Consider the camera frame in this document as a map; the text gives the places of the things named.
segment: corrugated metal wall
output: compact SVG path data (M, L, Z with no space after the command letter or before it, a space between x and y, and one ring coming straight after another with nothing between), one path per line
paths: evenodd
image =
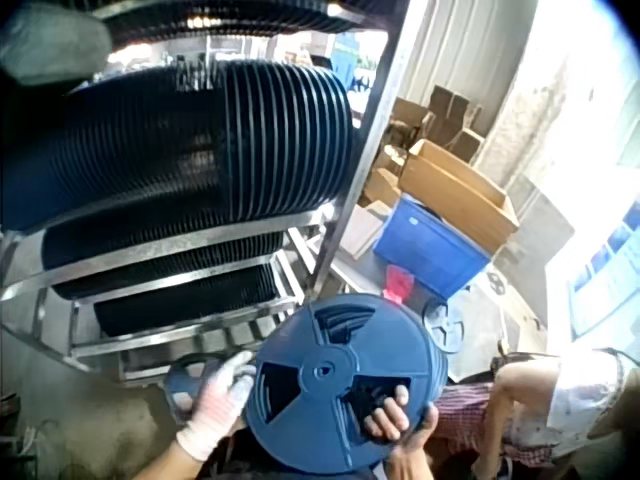
M459 92L483 105L475 129L486 136L522 57L536 5L431 0L400 96L427 105L436 84Z

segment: plaid shorts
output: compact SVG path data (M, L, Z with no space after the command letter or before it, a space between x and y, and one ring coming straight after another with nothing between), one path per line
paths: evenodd
M434 438L447 440L452 454L480 449L484 434L484 414L489 402L492 383L445 387L435 405L440 412ZM552 466L551 446L516 447L509 438L510 425L503 436L503 452L513 461L527 467Z

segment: gloved hand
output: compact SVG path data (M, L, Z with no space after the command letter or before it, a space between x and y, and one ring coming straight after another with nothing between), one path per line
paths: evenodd
M242 413L256 374L247 365L252 356L238 353L207 380L193 417L178 432L178 443L195 460L205 462Z

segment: blue plastic bin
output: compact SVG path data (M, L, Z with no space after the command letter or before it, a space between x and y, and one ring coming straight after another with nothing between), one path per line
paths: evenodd
M404 268L443 300L467 285L488 263L473 240L404 194L387 219L374 253Z

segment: metal rack shelf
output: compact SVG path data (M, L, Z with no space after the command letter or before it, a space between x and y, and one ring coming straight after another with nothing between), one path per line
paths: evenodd
M118 7L116 4L129 7L141 4L136 1L120 2L120 4L118 2L106 3L110 4L103 7L107 8L107 10L103 9L94 13L99 13L100 15L105 14L105 12L117 14ZM154 2L144 0L142 3L146 5L146 3L151 4ZM15 254L19 250L20 243L25 239L18 234L7 232L0 243L0 308L3 308L3 302L29 292L37 292L37 298L34 315L29 325L17 324L9 319L2 318L2 328L62 364L83 372L107 375L125 385L137 385L162 378L168 371L172 361L171 356L166 355L166 351L171 350L169 347L172 345L177 345L190 339L193 340L194 344L198 344L202 342L206 335L212 332L224 332L227 337L230 328L249 324L252 333L255 333L253 335L254 341L237 345L231 338L228 338L225 343L226 346L223 348L257 349L262 335L254 332L256 330L256 321L272 318L277 324L284 321L286 315L290 314L297 306L316 298L322 291L323 284L331 271L331 265L341 237L344 234L351 212L362 191L377 153L380 139L391 114L402 75L409 62L413 44L428 2L424 0L398 0L395 2L394 12L386 16L379 13L367 16L358 10L357 6L360 3L362 2L359 2L359 0L345 0L341 4L343 8L339 11L335 10L334 13L337 12L336 15L344 17L340 18L351 22L352 28L359 28L363 25L367 25L369 28L382 26L388 33L388 41L378 64L375 82L366 110L362 115L360 128L354 132L352 167L349 172L351 180L346 182L345 187L334 200L334 213L331 218L325 218L321 208L295 215L210 228L96 256L53 270L39 272L26 278L12 280L11 283L6 282L7 274ZM315 254L309 251L304 238L298 230L300 227L313 225L321 225L325 230L324 239ZM166 255L279 231L287 232L289 243L297 252L299 263L302 265L306 278L298 279L296 277L285 252L281 250L273 256L268 255L174 275L78 299L70 303L70 312L66 319L66 347L54 348L43 339L43 327L48 321L52 320L47 318L45 309L48 289L51 286ZM264 263L271 263L274 267L274 280L279 295L272 301L181 322L171 327L147 330L119 337L80 340L77 336L78 326L81 323L81 314L87 308L91 308L91 305L95 302L167 288ZM300 280L306 286L306 291L302 289ZM200 350L206 350L207 347L199 348ZM152 355L154 362L151 365L141 367L141 363L137 362L135 357L140 352L148 351L149 349L155 352Z

